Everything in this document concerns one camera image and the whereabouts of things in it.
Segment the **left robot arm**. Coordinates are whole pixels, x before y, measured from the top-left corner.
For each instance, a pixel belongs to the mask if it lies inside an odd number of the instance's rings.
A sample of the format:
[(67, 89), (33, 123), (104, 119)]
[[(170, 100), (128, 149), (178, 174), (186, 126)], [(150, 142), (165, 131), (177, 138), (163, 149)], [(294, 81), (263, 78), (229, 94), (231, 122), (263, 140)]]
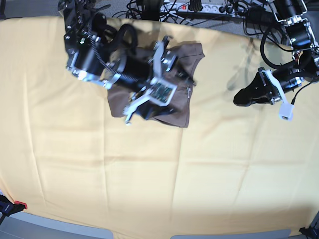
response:
[[(269, 0), (274, 21), (263, 33), (260, 53), (264, 62), (271, 67), (269, 72), (261, 67), (253, 81), (234, 97), (236, 106), (271, 104), (284, 99), (285, 93), (295, 91), (307, 80), (309, 84), (319, 80), (319, 43), (311, 23), (304, 14), (308, 9), (303, 0)], [(292, 60), (285, 64), (271, 62), (265, 54), (268, 35), (275, 28), (281, 28), (290, 46)]]

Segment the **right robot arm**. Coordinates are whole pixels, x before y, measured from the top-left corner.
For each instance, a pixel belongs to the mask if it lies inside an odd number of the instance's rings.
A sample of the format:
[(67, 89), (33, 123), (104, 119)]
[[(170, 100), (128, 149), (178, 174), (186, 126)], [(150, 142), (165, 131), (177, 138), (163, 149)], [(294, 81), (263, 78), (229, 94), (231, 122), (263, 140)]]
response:
[(123, 114), (126, 123), (134, 114), (144, 119), (175, 112), (171, 101), (177, 85), (164, 73), (178, 57), (168, 50), (170, 36), (157, 41), (146, 59), (137, 56), (138, 33), (130, 24), (119, 29), (108, 25), (102, 8), (93, 0), (61, 0), (58, 10), (65, 23), (66, 68), (78, 80), (105, 89), (122, 87), (129, 92)]

